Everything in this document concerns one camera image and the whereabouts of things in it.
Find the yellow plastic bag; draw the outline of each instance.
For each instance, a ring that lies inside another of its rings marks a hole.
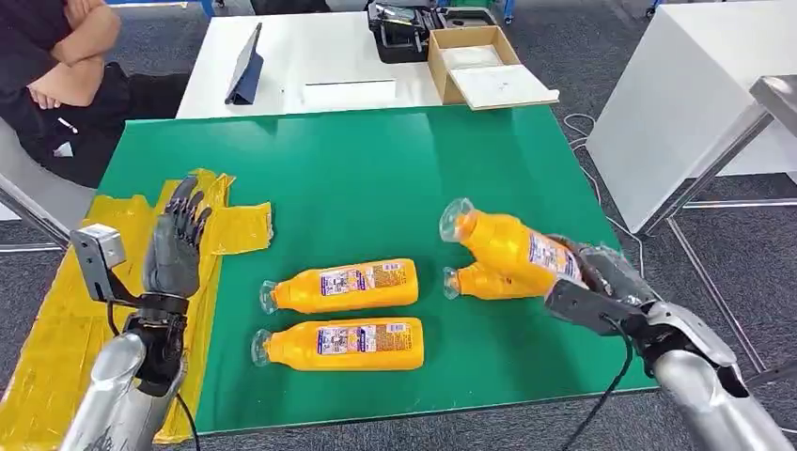
[[[229,186],[234,178],[225,174],[216,177],[204,169],[194,173],[198,178],[197,189],[205,192],[199,208],[213,208],[200,249],[199,291],[189,300],[184,333],[188,373],[180,393],[195,413],[211,342],[221,270],[219,256],[264,249],[273,233],[270,204],[227,207]],[[85,226],[102,223],[120,232],[127,260],[115,267],[114,273],[134,295],[143,291],[142,264],[157,212],[163,211],[179,183],[168,180],[164,184],[155,209],[141,195],[130,199],[97,196],[84,220]],[[131,311],[118,306],[114,312],[116,324],[123,324]],[[58,446],[83,398],[94,358],[111,338],[105,305],[89,298],[70,249],[44,298],[8,389],[0,400],[0,451]],[[173,403],[156,441],[176,443],[190,436],[185,413]]]

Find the bottle label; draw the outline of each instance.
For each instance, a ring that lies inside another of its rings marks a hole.
[[[575,261],[575,256],[572,252],[557,245],[555,241],[535,233],[531,234],[531,242],[528,246],[528,261],[551,272],[581,281],[581,271],[578,269],[578,263]]]
[[[401,263],[384,263],[368,266],[365,272],[354,268],[322,272],[320,279],[321,296],[334,296],[405,284],[407,274]]]
[[[320,355],[410,350],[412,347],[413,336],[406,323],[319,328]]]

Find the clear bottle cap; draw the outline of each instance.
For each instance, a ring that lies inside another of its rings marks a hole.
[[[448,207],[443,210],[443,215],[440,217],[440,238],[447,242],[459,242],[461,236],[461,222],[458,221],[460,217],[466,216],[474,210],[474,206],[467,197],[460,197],[454,199]]]
[[[260,286],[260,306],[266,315],[271,315],[276,311],[276,299],[273,298],[273,290],[276,288],[276,283],[271,280],[264,280],[263,285]]]
[[[252,338],[252,362],[255,366],[266,366],[271,362],[264,346],[271,337],[271,332],[260,329],[255,333],[255,337]]]
[[[448,299],[454,299],[461,294],[460,279],[453,268],[443,268],[443,294]]]

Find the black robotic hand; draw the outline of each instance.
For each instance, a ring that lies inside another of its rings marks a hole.
[[[583,284],[559,280],[545,297],[545,306],[560,319],[591,329],[596,334],[629,334],[644,328],[645,305],[659,301],[626,259],[614,249],[577,243],[560,236],[576,257]]]
[[[196,214],[205,197],[197,191],[195,176],[180,183],[158,216],[152,239],[144,257],[144,290],[181,298],[199,289],[199,243],[211,209]]]
[[[629,305],[658,300],[648,282],[614,249],[582,244],[557,235],[551,238],[573,252],[584,282],[592,291]]]

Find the cable on floor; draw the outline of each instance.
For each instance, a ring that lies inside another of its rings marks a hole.
[[[111,332],[114,333],[114,336],[119,336],[119,329],[114,323],[114,300],[109,299],[105,303],[107,305],[108,328],[111,329]],[[188,405],[182,399],[182,396],[180,396],[180,393],[177,393],[177,401],[182,407],[182,411],[185,412],[185,416],[188,417],[188,424],[191,426],[191,434],[194,436],[194,449],[196,451],[200,451],[199,434],[196,433],[196,424],[194,423],[194,416],[191,415],[191,411],[188,409]]]
[[[631,338],[628,337],[628,334],[625,333],[622,326],[620,326],[616,321],[605,315],[601,316],[601,319],[610,323],[612,327],[615,328],[615,330],[618,331],[620,335],[622,335],[623,341],[625,342],[625,362],[623,362],[622,368],[617,373],[615,378],[612,380],[612,383],[610,383],[609,386],[606,388],[606,391],[603,392],[601,398],[598,399],[598,402],[595,403],[595,406],[592,407],[592,410],[589,411],[589,414],[586,416],[584,421],[582,421],[581,424],[578,425],[578,428],[575,430],[575,432],[573,432],[571,436],[568,438],[567,442],[564,445],[562,445],[561,448],[562,451],[567,451],[568,449],[570,449],[570,447],[575,443],[575,441],[578,439],[581,433],[584,432],[587,426],[589,426],[589,423],[592,421],[593,418],[595,418],[595,415],[598,414],[598,411],[601,409],[601,407],[603,407],[603,404],[606,403],[606,399],[609,398],[609,395],[611,395],[612,392],[614,392],[615,389],[617,388],[617,385],[620,384],[620,381],[622,381],[622,378],[623,376],[625,376],[625,373],[628,372],[628,368],[629,366],[631,366],[631,361],[633,360],[633,347],[631,345]]]
[[[568,143],[568,145],[570,146],[570,150],[572,150],[573,153],[575,153],[575,151],[580,149],[580,148],[586,148],[586,140],[589,138],[589,133],[585,132],[583,129],[581,129],[581,128],[579,128],[579,127],[577,127],[577,126],[575,126],[575,125],[573,125],[571,123],[571,121],[573,119],[575,119],[575,118],[582,118],[582,119],[588,120],[589,123],[590,123],[590,125],[589,125],[589,129],[590,130],[595,128],[595,122],[596,122],[594,117],[592,117],[590,115],[583,115],[581,113],[574,113],[572,115],[567,115],[562,120],[562,122],[565,124],[565,127],[569,128],[569,129],[573,130],[574,132],[576,132],[576,133],[581,135],[581,137],[575,138],[575,139],[569,141],[569,143]],[[586,169],[584,169],[583,166],[581,166],[581,170],[584,172],[584,175],[586,175],[586,177],[592,183],[592,188],[593,188],[593,190],[595,190],[595,197],[598,198],[598,205],[600,205],[601,209],[603,209],[603,200],[601,198],[601,189],[598,186],[598,181],[594,177],[592,177],[592,175],[589,174],[589,172]],[[622,226],[619,222],[617,222],[611,216],[606,215],[606,219],[610,223],[612,223],[615,227],[617,227],[620,231],[625,233],[629,238],[631,238],[632,240],[636,241],[636,245],[639,247],[639,275],[641,275],[642,278],[644,279],[645,278],[645,257],[643,256],[644,246],[642,244],[642,240],[640,240],[638,237],[636,237],[633,233],[631,233],[631,231],[629,231],[627,228]]]

